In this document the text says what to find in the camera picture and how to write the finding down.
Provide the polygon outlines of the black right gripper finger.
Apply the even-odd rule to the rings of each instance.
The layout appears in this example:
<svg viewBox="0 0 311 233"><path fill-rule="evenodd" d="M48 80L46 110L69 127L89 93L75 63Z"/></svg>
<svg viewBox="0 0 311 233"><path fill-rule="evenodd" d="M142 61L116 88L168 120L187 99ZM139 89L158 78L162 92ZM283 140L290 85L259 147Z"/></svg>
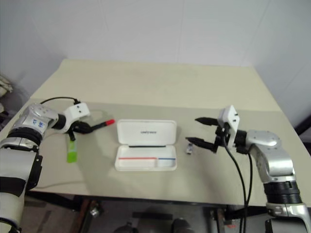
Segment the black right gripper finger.
<svg viewBox="0 0 311 233"><path fill-rule="evenodd" d="M186 140L197 147L210 150L211 152L217 152L217 148L213 143L207 142L201 138L186 137Z"/></svg>
<svg viewBox="0 0 311 233"><path fill-rule="evenodd" d="M218 126L218 120L215 118L210 118L210 117L198 117L195 119L195 121L207 125L207 126Z"/></svg>

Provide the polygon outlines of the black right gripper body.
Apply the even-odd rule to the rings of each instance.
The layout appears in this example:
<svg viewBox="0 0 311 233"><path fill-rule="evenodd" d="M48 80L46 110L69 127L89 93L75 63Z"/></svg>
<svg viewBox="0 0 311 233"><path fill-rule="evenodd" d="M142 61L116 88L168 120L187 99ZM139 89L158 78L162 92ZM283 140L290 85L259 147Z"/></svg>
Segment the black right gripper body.
<svg viewBox="0 0 311 233"><path fill-rule="evenodd" d="M227 147L228 143L228 138L230 137L229 133L230 126L228 123L225 123L223 126L218 126L216 128L215 134L216 138L214 141L214 146L213 146L213 152L216 153L218 150L218 147Z"/></svg>

